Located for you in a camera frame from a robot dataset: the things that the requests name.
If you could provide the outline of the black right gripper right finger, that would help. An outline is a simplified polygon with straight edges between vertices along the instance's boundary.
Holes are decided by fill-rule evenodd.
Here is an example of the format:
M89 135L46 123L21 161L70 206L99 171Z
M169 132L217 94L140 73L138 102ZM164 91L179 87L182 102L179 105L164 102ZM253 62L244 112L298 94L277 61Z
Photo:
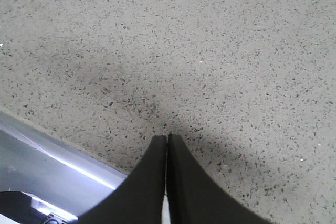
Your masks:
M181 136L167 141L171 223L267 223L224 192L202 169Z

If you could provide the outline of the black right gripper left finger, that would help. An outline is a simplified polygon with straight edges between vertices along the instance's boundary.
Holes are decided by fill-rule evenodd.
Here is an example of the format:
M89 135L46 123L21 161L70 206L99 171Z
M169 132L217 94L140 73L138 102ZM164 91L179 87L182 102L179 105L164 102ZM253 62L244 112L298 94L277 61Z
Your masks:
M161 223L165 192L166 136L154 136L128 177L79 223Z

